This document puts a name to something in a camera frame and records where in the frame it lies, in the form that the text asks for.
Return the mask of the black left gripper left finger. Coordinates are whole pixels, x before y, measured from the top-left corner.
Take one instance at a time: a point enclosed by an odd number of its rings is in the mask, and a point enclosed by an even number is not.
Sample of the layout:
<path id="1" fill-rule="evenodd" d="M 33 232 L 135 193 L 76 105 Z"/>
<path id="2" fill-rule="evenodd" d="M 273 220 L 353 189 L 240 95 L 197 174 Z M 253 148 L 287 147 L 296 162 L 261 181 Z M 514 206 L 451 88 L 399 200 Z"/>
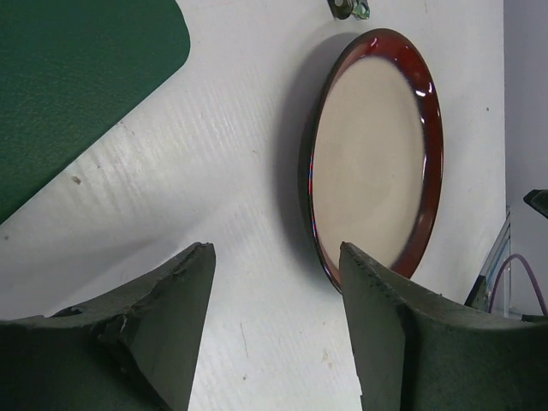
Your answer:
<path id="1" fill-rule="evenodd" d="M 194 244 L 98 338 L 162 410 L 188 409 L 215 266 L 214 246 Z"/>

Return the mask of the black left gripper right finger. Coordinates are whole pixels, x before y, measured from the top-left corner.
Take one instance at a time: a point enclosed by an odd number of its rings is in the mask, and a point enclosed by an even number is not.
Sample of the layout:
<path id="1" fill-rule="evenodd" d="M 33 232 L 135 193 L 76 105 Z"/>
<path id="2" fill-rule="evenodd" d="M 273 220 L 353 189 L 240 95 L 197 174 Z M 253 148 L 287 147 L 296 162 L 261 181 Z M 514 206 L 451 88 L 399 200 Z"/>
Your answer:
<path id="1" fill-rule="evenodd" d="M 364 410 L 409 410 L 405 303 L 394 288 L 406 279 L 352 243 L 340 247 L 339 270 L 360 404 Z"/>

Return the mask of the red rimmed cream plate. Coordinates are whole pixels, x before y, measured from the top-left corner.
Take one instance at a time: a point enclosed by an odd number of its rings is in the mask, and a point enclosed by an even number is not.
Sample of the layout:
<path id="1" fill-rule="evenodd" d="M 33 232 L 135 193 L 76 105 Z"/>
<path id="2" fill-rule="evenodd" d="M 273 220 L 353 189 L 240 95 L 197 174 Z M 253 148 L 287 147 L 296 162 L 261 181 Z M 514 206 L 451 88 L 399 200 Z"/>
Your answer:
<path id="1" fill-rule="evenodd" d="M 359 35 L 327 75 L 299 154 L 301 214 L 335 287 L 344 242 L 413 276 L 432 235 L 443 166 L 442 116 L 426 61 L 395 30 Z"/>

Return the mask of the green placemat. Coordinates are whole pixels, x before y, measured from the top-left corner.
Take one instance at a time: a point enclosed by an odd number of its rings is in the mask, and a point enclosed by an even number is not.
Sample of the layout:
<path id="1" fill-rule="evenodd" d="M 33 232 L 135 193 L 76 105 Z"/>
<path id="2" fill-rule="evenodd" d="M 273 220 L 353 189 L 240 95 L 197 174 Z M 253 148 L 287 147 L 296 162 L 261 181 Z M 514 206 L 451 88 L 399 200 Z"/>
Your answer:
<path id="1" fill-rule="evenodd" d="M 2 219 L 168 80 L 189 52 L 174 1 L 2 2 Z"/>

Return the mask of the silver fork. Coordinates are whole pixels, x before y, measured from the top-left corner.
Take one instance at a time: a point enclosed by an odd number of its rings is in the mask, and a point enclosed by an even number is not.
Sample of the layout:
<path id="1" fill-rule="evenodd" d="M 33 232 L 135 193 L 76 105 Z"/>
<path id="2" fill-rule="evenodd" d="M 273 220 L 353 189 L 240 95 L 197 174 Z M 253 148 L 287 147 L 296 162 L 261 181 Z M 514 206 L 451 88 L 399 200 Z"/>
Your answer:
<path id="1" fill-rule="evenodd" d="M 328 0 L 331 13 L 338 20 L 354 17 L 358 20 L 370 18 L 370 7 L 367 0 Z"/>

